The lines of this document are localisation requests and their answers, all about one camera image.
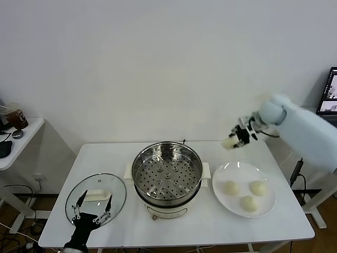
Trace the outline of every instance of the white shelf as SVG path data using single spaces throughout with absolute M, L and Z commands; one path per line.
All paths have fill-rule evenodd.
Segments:
M 36 132 L 40 129 L 40 127 L 44 123 L 43 118 L 27 118 L 29 125 L 23 129 L 24 135 L 21 139 L 13 139 L 12 136 L 8 138 L 8 140 L 13 141 L 12 151 L 9 156 L 0 159 L 0 171 L 8 169 L 16 160 L 16 158 L 21 154 Z M 15 128 L 10 128 L 6 130 L 6 132 L 14 132 Z M 0 141 L 4 140 L 7 137 L 7 134 L 0 135 Z

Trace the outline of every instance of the table leg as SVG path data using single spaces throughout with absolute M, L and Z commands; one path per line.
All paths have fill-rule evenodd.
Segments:
M 19 198 L 7 190 L 2 184 L 0 184 L 0 199 L 4 200 L 26 216 L 34 215 L 34 211 L 29 206 L 19 200 Z
M 260 253 L 271 253 L 282 246 L 286 245 L 290 241 L 278 241 L 278 242 L 268 242 L 267 244 L 263 245 L 262 248 L 260 249 Z
M 4 203 L 5 203 L 5 201 L 0 199 L 0 208 L 3 206 Z
M 311 200 L 311 198 L 310 198 L 309 194 L 306 194 L 304 196 L 305 203 L 308 203 L 310 200 Z M 318 226 L 318 228 L 320 228 L 320 229 L 326 228 L 326 223 L 324 222 L 323 217 L 321 216 L 320 212 L 318 212 L 317 208 L 311 208 L 310 211 L 304 211 L 304 213 L 306 215 L 312 216 L 312 218 L 316 222 L 316 225 Z
M 32 198 L 31 200 L 28 199 L 26 201 L 26 204 L 29 207 L 32 207 L 35 203 L 36 198 Z M 44 210 L 36 210 L 35 213 L 32 216 L 25 216 L 23 213 L 20 213 L 18 217 L 16 218 L 15 222 L 12 225 L 12 229 L 9 231 L 9 233 L 16 233 L 19 231 L 23 221 L 25 219 L 48 219 L 49 215 L 51 214 L 51 211 L 44 211 Z
M 247 244 L 249 252 L 254 252 L 254 248 L 252 244 Z
M 334 175 L 327 177 L 324 185 L 324 188 L 302 207 L 304 212 L 316 208 L 337 191 L 337 177 Z

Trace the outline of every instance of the pot handle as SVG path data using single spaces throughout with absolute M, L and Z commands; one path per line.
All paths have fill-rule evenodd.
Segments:
M 208 179 L 211 179 L 210 165 L 208 162 L 202 163 L 201 187 L 208 187 Z
M 132 179 L 132 163 L 127 163 L 125 172 L 124 172 L 124 179 L 126 179 L 128 182 L 133 183 Z

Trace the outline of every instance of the cable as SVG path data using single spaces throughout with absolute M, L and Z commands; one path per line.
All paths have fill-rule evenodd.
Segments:
M 193 252 L 193 251 L 196 251 L 196 249 L 199 249 L 199 250 L 201 250 L 201 252 L 203 252 L 202 251 L 203 249 L 213 248 L 214 246 L 215 245 L 213 245 L 213 246 L 207 246 L 207 247 L 196 247 L 195 249 L 184 251 L 184 253 Z
M 143 251 L 144 250 L 148 250 L 149 252 L 151 252 L 151 253 L 154 253 L 154 251 L 152 250 L 152 249 L 148 249 L 148 248 L 141 248 Z
M 300 174 L 300 173 L 299 173 L 299 176 L 303 177 L 303 180 L 304 180 L 304 194 L 303 194 L 302 201 L 301 201 L 301 204 L 300 204 L 302 206 L 304 204 L 304 197 L 305 197 L 305 192 L 306 192 L 306 179 L 305 179 L 305 176 Z
M 4 134 L 8 134 L 8 135 L 7 135 L 7 137 L 5 138 L 5 140 L 2 140 L 2 141 L 0 141 L 0 142 L 6 141 L 6 140 L 11 136 L 11 134 L 12 134 L 12 133 L 1 132 L 1 134 L 3 134 L 3 133 L 4 133 Z
M 34 221 L 33 221 L 33 223 L 30 226 L 26 227 L 26 228 L 20 229 L 19 232 L 24 232 L 26 230 L 30 230 L 33 226 L 35 226 L 36 211 L 35 210 L 33 210 L 33 211 L 34 211 Z
M 290 242 L 290 251 L 289 251 L 289 253 L 291 253 L 292 250 L 293 250 L 293 241 Z
M 253 129 L 253 127 L 252 127 L 252 120 L 254 120 L 254 118 L 250 118 L 249 120 L 248 120 L 248 126 L 250 127 L 250 130 L 252 130 Z
M 42 190 L 42 188 L 41 188 L 41 181 L 38 181 L 38 186 L 39 186 L 39 190 L 36 193 L 34 193 L 34 195 L 38 194 Z
M 29 186 L 26 186 L 25 184 L 8 184 L 8 185 L 6 185 L 6 186 L 4 186 L 4 187 L 11 187 L 11 186 L 22 186 L 22 187 L 27 187 L 27 188 L 30 189 L 32 195 L 31 195 L 31 199 L 29 200 L 29 203 L 28 203 L 28 206 L 29 206 L 30 203 L 31 203 L 31 201 L 32 201 L 32 197 L 33 197 L 33 195 L 34 195 L 33 189 L 32 189 L 31 187 L 29 187 Z
M 0 222 L 0 225 L 6 227 L 7 229 L 11 229 L 11 230 L 15 231 L 14 229 L 12 229 L 12 228 L 10 228 L 10 227 L 8 227 L 8 226 L 2 224 L 1 222 Z M 25 235 L 24 233 L 20 233 L 20 232 L 18 232 L 18 231 L 15 231 L 15 232 L 18 233 L 19 235 L 25 236 L 25 237 L 29 238 L 30 240 L 32 240 L 32 241 L 38 243 L 37 240 L 33 239 L 32 237 L 30 237 L 30 236 L 28 236 L 28 235 Z
M 17 249 L 17 248 L 19 248 L 19 247 L 21 247 L 21 246 L 26 246 L 26 244 L 20 244 L 19 246 L 14 247 L 14 248 L 12 248 L 12 249 L 9 249 L 9 250 L 7 250 L 7 251 L 5 251 L 5 252 L 3 252 L 3 253 L 11 252 L 11 251 L 13 251 L 14 249 Z
M 46 224 L 45 220 L 42 219 L 34 221 L 33 224 L 29 227 L 29 232 L 31 233 L 32 236 L 39 236 L 42 234 L 45 224 Z
M 293 173 L 290 176 L 290 187 L 292 187 L 297 179 L 297 177 L 299 176 L 302 166 L 303 166 L 304 162 L 303 162 L 303 158 L 301 158 L 301 160 L 297 161 L 295 169 L 293 170 Z
M 34 195 L 34 194 L 33 194 L 33 189 L 32 189 L 31 187 L 27 186 L 27 185 L 24 185 L 24 184 L 9 184 L 9 185 L 6 185 L 6 186 L 4 186 L 4 187 L 12 187 L 12 186 L 22 186 L 22 187 L 27 187 L 27 188 L 30 189 L 30 191 L 31 191 L 31 197 L 30 197 L 29 203 L 28 203 L 28 206 L 29 206 L 29 205 L 31 204 L 31 201 L 32 201 L 32 198 L 33 198 L 33 195 Z M 17 218 L 18 216 L 19 216 L 19 214 L 17 214 L 17 215 L 14 217 L 14 219 L 11 221 L 11 223 L 9 224 L 9 226 L 12 226 L 12 224 L 14 223 L 14 221 L 16 220 L 16 218 Z M 8 244 L 10 244 L 11 241 L 17 241 L 17 240 L 14 239 L 15 236 L 16 236 L 17 234 L 15 234 L 13 238 L 5 238 L 8 231 L 9 231 L 9 229 L 7 228 L 6 231 L 5 231 L 5 233 L 0 233 L 1 235 L 3 235 L 3 239 L 8 240 L 8 243 L 6 243 L 6 244 L 4 244 L 4 240 L 1 241 L 1 253 L 3 253 L 3 249 L 4 249 Z
M 266 133 L 266 132 L 263 132 L 263 131 L 260 131 L 259 133 L 263 133 L 269 137 L 272 137 L 272 138 L 279 138 L 280 136 L 279 135 L 272 135 L 272 134 L 269 134 L 269 133 Z

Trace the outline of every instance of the wooden floor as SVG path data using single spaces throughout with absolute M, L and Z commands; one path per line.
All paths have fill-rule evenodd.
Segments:
M 38 198 L 34 203 L 33 208 L 38 210 L 51 210 L 56 201 L 56 198 Z M 319 206 L 319 211 L 325 220 L 328 228 L 319 229 L 315 225 L 311 216 L 308 216 L 308 219 L 313 226 L 316 236 L 311 240 L 304 241 L 294 241 L 292 246 L 292 253 L 335 253 L 337 252 L 337 199 L 330 197 L 324 203 Z M 13 218 L 18 214 L 18 212 L 9 205 L 4 205 L 0 209 L 0 222 L 6 225 L 9 225 Z M 31 225 L 33 220 L 25 220 L 22 228 L 26 228 Z M 0 225 L 0 233 L 4 233 L 6 228 Z M 27 233 L 29 236 L 38 239 L 38 236 L 32 236 L 29 232 Z M 15 238 L 19 241 L 20 244 L 24 244 L 26 242 L 25 238 L 21 235 L 7 235 L 6 238 Z M 0 234 L 0 242 L 3 240 L 3 235 Z M 17 242 L 10 242 L 6 247 L 4 247 L 1 253 L 5 253 L 8 250 L 16 247 L 18 245 Z M 253 245 L 254 250 L 258 250 L 263 244 Z M 183 253 L 187 250 L 193 250 L 193 247 L 172 247 L 172 248 L 151 248 L 150 250 L 155 253 Z M 247 245 L 230 245 L 230 246 L 214 246 L 212 248 L 203 249 L 204 253 L 225 253 L 225 252 L 242 252 L 248 251 Z M 50 249 L 46 250 L 47 253 L 53 253 Z M 90 253 L 97 252 L 95 249 L 90 249 Z M 118 249 L 117 253 L 136 253 L 136 249 Z M 287 244 L 275 251 L 276 253 L 289 253 L 290 252 L 290 244 Z M 115 253 L 115 249 L 105 249 L 104 253 Z

